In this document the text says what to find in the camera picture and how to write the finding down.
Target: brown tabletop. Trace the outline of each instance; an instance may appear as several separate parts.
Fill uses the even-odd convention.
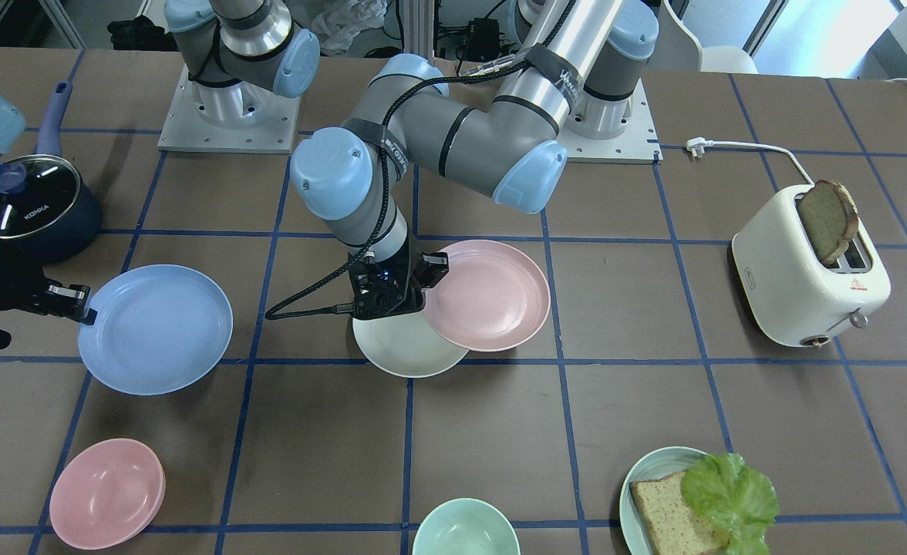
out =
[[[340,124],[382,60],[321,59],[299,138]],[[883,81],[647,73],[658,165],[567,165],[538,215],[415,169],[395,189],[442,247],[509,243],[548,276],[528,343],[408,380],[370,365],[343,316],[261,313],[345,257],[288,185],[287,155],[160,152],[178,53],[0,49],[0,94],[31,151],[56,81],[72,79],[62,150],[104,209],[82,254],[47,267],[94,291],[147,264],[227,292],[221,363],[175,393],[118,393],[80,361],[76,324],[0,313],[0,554],[76,552],[48,521],[62,467],[108,438],[142,440],[167,472],[151,526],[109,553],[405,555],[434,506],[492,503],[527,555],[627,553],[616,495],[662,446],[735,450],[774,482],[775,555],[907,553],[907,87]],[[453,94],[475,106],[492,87]],[[729,278],[732,236],[775,190],[784,155],[683,142],[760,141],[839,180],[890,274],[865,330],[821,350],[768,341]],[[349,298],[346,281],[306,304]]]

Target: pink bowl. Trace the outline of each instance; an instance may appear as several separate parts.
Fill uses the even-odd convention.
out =
[[[471,351],[517,347],[549,316],[549,283],[520,250],[486,239],[443,249],[450,273],[426,292],[426,320],[450,343]]]
[[[153,450],[135,439],[108,439],[84,449],[59,474],[49,518],[59,539],[103,549],[135,537],[165,496],[165,473]]]

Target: bread slice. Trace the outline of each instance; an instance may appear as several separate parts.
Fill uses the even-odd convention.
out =
[[[848,242],[858,235],[858,208],[840,183],[818,180],[796,203],[817,260],[824,266],[838,262]]]
[[[728,548],[731,540],[726,530],[715,528],[683,501],[679,485],[685,474],[680,470],[659,480],[631,483],[655,555],[710,555]]]

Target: white chair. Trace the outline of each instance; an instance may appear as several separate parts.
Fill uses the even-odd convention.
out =
[[[721,73],[759,73],[756,63],[738,46],[700,45],[697,37],[673,13],[669,0],[659,6],[659,38],[646,63],[650,69],[715,71]]]

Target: lettuce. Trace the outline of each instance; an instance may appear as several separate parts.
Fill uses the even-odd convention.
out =
[[[726,555],[768,555],[765,530],[779,513],[775,488],[736,453],[704,456],[680,485],[683,501],[731,534]]]

